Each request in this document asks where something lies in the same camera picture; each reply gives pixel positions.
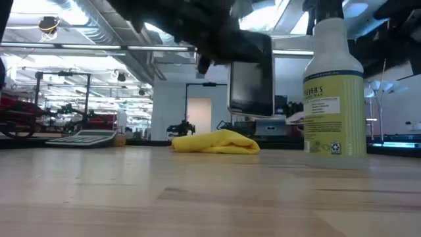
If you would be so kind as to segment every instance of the blue light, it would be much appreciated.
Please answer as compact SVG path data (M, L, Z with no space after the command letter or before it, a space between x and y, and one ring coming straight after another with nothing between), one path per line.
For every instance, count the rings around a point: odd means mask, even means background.
M384 144L373 144L375 147L399 147L399 148L416 148L415 143L406 142L385 142Z

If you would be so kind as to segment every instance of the keyboard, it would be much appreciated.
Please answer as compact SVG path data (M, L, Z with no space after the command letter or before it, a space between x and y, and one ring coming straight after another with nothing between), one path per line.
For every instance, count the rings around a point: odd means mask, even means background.
M113 130L82 130L73 136L49 140L46 144L61 147L107 147L112 144L116 135L117 131Z

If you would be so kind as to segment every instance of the workbench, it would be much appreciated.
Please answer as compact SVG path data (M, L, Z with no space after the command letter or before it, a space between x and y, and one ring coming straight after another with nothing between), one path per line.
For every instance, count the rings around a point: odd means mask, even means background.
M341 171L309 167L302 151L4 149L0 235L420 236L421 160L369 162Z

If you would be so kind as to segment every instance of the yellow cloth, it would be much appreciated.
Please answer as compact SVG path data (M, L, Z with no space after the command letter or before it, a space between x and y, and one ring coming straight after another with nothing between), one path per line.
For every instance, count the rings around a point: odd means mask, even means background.
M250 155L257 154L260 151L259 145L252 139L225 129L209 134L174 138L172 148L179 152Z

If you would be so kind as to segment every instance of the cleaning product bottle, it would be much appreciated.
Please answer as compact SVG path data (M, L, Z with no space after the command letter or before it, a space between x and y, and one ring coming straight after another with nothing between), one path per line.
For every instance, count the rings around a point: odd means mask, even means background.
M363 169L363 67L350 53L341 0L318 0L314 57L305 69L305 151L309 165Z

